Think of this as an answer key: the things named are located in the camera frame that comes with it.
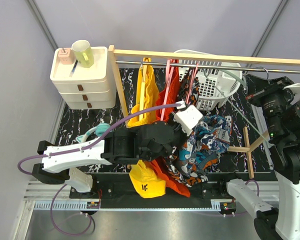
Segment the mint green hanger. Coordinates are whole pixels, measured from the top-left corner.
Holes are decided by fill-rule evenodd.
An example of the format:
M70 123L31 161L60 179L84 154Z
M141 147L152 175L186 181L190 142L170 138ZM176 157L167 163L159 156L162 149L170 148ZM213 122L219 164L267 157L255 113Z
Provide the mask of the mint green hanger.
M231 77L233 77L237 82L239 82L240 84L243 84L244 82L239 78L239 77L237 77L235 74L233 74L233 73L231 73L231 72L229 72L229 71L227 71L227 70L223 70L223 69L221 69L220 70L221 72L224 72L224 73L226 73L226 74L228 74L229 76L231 76ZM241 112L240 112L240 110L231 102L231 101L229 101L228 99L227 99L227 97L225 96L225 94L217 87L217 85L216 84L214 84L213 82L212 82L212 80L209 78L209 75L208 75L208 73L204 70L203 71L203 75L205 76L205 78L208 80L208 81L210 81L211 82L211 84L214 86L214 88L225 98L225 100L239 113L239 115L248 123L248 125L250 125L258 134L259 134L259 136L264 140L264 141L266 141L267 139L266 139L266 137L262 134L262 133L260 133L260 131L247 119L247 117L244 115L244 114L242 114Z

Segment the blue patterned shorts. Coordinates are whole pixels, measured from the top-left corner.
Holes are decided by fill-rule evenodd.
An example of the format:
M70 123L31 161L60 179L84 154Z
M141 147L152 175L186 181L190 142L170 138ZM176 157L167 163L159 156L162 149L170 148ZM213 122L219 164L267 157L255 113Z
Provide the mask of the blue patterned shorts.
M203 117L170 164L177 182L192 187L208 180L207 168L218 164L230 147L232 125L230 115Z

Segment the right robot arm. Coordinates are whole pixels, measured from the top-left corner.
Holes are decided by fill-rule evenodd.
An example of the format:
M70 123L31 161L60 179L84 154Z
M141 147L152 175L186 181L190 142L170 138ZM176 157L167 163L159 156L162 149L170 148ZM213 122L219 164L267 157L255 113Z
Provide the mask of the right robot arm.
M262 240L300 240L300 100L294 101L294 82L286 76L264 79L245 76L247 101L262 109L270 157L274 165L279 206L264 202L239 178L217 185L222 198L234 197L253 218Z

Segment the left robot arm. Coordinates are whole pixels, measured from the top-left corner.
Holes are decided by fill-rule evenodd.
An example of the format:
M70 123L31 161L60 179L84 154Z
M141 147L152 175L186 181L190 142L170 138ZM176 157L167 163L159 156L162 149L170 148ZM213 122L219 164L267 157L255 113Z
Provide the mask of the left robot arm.
M93 198L98 193L96 180L78 168L102 164L134 165L139 160L169 157L192 133L185 124L157 121L108 132L105 138L68 146L48 146L42 161L33 166L32 176L44 184L66 184Z

